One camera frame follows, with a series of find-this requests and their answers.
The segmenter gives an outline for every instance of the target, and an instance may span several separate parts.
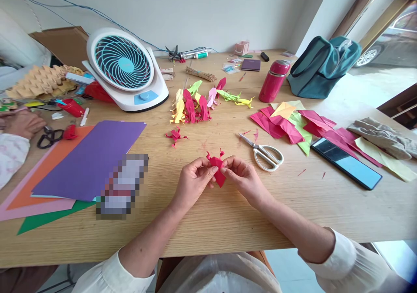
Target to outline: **teal backpack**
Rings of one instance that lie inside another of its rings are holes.
[[[325,99],[356,63],[362,47],[343,36],[330,41],[315,37],[291,68],[291,92],[302,98]]]

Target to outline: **green paper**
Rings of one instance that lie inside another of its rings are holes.
[[[310,154],[310,145],[313,140],[313,135],[304,129],[304,126],[307,125],[306,120],[301,116],[300,113],[293,112],[288,119],[292,124],[295,125],[295,129],[303,136],[303,142],[297,143],[301,150],[305,153],[306,156]]]
[[[62,217],[71,215],[73,213],[76,213],[80,210],[83,210],[84,208],[93,206],[96,204],[95,202],[84,202],[84,201],[75,201],[73,208],[70,210],[65,211],[58,211],[58,212],[52,212],[52,213],[46,213],[46,214],[39,214],[34,216],[29,216],[25,218],[25,221],[23,222],[22,226],[19,229],[19,232],[17,235],[28,232],[29,230],[38,228],[40,226],[43,226],[45,224],[48,224],[52,221],[55,221],[57,219],[60,219]]]
[[[188,91],[190,92],[190,95],[191,96],[193,96],[197,91],[198,91],[198,89],[199,89],[199,87],[200,87],[200,85],[201,85],[201,83],[202,83],[203,81],[202,80],[199,80],[199,81],[197,81],[197,82],[195,82],[191,87],[190,87],[190,89],[188,89]]]
[[[216,90],[216,91],[219,95],[225,98],[225,101],[238,102],[238,100],[240,99],[241,93],[239,93],[239,95],[231,95],[230,93],[227,93],[226,91],[223,91],[223,90]]]

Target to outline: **person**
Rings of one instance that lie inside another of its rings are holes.
[[[184,166],[169,205],[125,247],[82,275],[73,293],[145,292],[164,247],[206,186],[213,187],[217,170],[206,158]],[[276,200],[251,164],[231,156],[223,161],[221,173],[298,248],[325,292],[402,292],[407,287],[378,254]],[[245,252],[165,258],[156,292],[281,292],[281,288],[265,254]]]
[[[29,140],[46,122],[38,112],[28,109],[0,113],[0,189],[25,162]],[[1,293],[35,293],[58,266],[0,269]]]

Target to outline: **white sleeve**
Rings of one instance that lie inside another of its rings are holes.
[[[145,293],[155,273],[135,278],[120,263],[119,251],[91,268],[77,281],[72,293]]]
[[[12,178],[26,160],[29,140],[17,135],[0,135],[0,189]]]
[[[323,264],[306,262],[326,293],[403,292],[408,282],[378,254],[331,230],[336,237],[333,253]]]

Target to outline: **cardboard box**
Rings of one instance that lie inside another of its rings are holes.
[[[63,64],[86,70],[81,62],[88,60],[88,35],[81,26],[43,30],[29,36],[46,47]]]

